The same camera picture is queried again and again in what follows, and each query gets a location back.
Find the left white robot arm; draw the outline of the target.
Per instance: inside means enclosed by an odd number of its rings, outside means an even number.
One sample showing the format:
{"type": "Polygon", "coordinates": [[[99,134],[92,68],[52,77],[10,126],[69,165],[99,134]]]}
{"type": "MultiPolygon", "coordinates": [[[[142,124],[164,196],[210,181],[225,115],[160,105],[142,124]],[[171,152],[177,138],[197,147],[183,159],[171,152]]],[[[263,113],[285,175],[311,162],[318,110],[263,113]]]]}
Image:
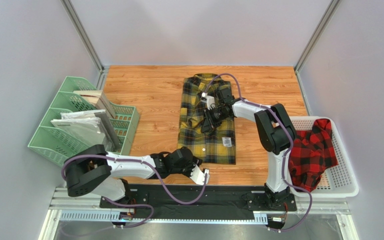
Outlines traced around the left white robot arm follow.
{"type": "Polygon", "coordinates": [[[170,175],[179,174],[197,185],[205,186],[210,179],[210,171],[200,168],[202,162],[187,147],[173,152],[128,156],[108,152],[102,144],[96,144],[68,158],[63,163],[61,176],[70,197],[93,193],[119,201],[128,195],[125,177],[162,181],[170,175]]]}

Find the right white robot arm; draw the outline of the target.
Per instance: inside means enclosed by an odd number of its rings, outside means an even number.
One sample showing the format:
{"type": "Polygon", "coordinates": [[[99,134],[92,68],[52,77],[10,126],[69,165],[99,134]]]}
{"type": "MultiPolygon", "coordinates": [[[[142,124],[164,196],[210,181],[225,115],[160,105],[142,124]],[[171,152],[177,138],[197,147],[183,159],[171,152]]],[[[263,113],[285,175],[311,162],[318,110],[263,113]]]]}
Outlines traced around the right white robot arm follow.
{"type": "Polygon", "coordinates": [[[262,105],[235,98],[226,88],[218,90],[216,97],[205,92],[199,97],[205,104],[201,126],[203,133],[214,131],[228,118],[242,118],[256,124],[260,143],[268,154],[263,203],[272,210],[282,207],[290,195],[290,187],[285,182],[286,157],[297,136],[285,107],[280,103],[262,105]]]}

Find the yellow plaid long sleeve shirt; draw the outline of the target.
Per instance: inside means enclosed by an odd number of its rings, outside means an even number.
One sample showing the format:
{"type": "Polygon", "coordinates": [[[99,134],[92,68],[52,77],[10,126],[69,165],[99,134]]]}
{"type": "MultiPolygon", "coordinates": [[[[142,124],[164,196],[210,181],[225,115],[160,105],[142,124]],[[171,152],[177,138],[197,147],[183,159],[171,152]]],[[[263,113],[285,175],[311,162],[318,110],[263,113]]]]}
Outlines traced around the yellow plaid long sleeve shirt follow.
{"type": "Polygon", "coordinates": [[[200,95],[216,76],[197,73],[183,81],[179,110],[177,147],[186,147],[204,163],[236,164],[236,136],[233,117],[221,121],[214,130],[203,133],[204,110],[207,108],[200,95]]]}

